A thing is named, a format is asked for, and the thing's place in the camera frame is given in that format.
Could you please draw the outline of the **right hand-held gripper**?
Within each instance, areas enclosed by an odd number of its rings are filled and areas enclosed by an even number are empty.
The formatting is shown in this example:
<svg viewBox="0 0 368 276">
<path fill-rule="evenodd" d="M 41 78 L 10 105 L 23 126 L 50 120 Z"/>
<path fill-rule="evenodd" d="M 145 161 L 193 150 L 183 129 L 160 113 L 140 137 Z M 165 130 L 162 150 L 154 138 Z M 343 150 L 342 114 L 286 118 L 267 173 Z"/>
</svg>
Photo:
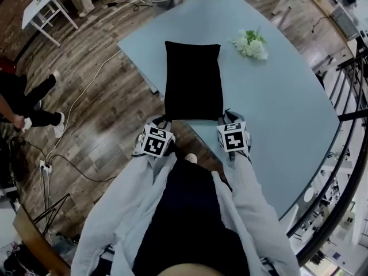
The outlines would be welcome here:
<svg viewBox="0 0 368 276">
<path fill-rule="evenodd" d="M 248 152 L 252 141 L 244 117 L 227 109 L 217 122 L 217 139 L 220 147 L 228 153 L 230 161 L 235 159 L 237 152 L 250 162 Z"/>
</svg>

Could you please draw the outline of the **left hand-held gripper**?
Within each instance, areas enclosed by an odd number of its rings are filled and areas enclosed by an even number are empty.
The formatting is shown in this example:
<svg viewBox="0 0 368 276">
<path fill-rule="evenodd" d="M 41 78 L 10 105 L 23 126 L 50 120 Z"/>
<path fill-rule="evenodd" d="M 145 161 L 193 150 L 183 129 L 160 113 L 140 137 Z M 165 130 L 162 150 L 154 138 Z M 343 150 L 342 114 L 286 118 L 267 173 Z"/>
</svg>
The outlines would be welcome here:
<svg viewBox="0 0 368 276">
<path fill-rule="evenodd" d="M 133 151 L 133 157 L 143 155 L 161 158 L 169 145 L 175 142 L 175 136 L 171 131 L 172 122 L 166 115 L 152 116 L 139 134 Z"/>
</svg>

